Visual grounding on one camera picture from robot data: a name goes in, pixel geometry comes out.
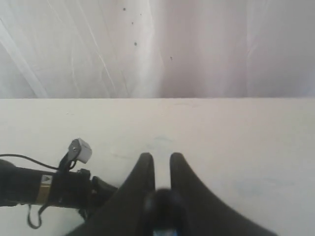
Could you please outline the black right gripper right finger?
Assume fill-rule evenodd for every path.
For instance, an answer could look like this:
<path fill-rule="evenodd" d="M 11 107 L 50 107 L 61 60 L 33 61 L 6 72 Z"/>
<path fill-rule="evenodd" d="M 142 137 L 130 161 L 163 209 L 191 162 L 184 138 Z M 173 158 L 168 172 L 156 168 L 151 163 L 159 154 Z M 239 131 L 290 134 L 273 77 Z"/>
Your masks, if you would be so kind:
<path fill-rule="evenodd" d="M 275 236 L 225 204 L 192 170 L 181 153 L 170 156 L 171 188 L 184 208 L 181 236 Z"/>

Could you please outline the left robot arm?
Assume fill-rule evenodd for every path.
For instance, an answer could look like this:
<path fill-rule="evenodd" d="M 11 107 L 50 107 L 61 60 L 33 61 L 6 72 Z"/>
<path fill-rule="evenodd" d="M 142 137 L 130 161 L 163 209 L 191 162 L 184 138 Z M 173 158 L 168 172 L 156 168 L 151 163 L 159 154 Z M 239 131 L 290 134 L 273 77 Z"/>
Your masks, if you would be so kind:
<path fill-rule="evenodd" d="M 91 214 L 117 191 L 90 171 L 46 172 L 0 162 L 0 205 L 64 207 Z"/>

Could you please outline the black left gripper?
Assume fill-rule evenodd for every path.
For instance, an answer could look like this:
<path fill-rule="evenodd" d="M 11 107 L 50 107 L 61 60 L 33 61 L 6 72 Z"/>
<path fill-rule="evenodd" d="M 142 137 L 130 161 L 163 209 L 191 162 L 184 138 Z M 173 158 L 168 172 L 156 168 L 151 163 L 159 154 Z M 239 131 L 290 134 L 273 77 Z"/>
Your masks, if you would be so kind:
<path fill-rule="evenodd" d="M 49 194 L 49 206 L 73 208 L 88 220 L 117 191 L 117 187 L 91 176 L 89 170 L 55 173 Z"/>

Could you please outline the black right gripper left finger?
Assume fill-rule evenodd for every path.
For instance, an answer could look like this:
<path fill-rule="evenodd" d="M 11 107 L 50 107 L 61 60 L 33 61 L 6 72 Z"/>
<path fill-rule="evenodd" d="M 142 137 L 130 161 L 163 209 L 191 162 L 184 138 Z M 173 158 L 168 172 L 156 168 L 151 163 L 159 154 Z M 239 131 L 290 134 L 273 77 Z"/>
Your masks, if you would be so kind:
<path fill-rule="evenodd" d="M 121 187 L 84 224 L 69 236 L 152 236 L 146 225 L 144 201 L 155 190 L 154 160 L 151 154 L 140 155 Z"/>

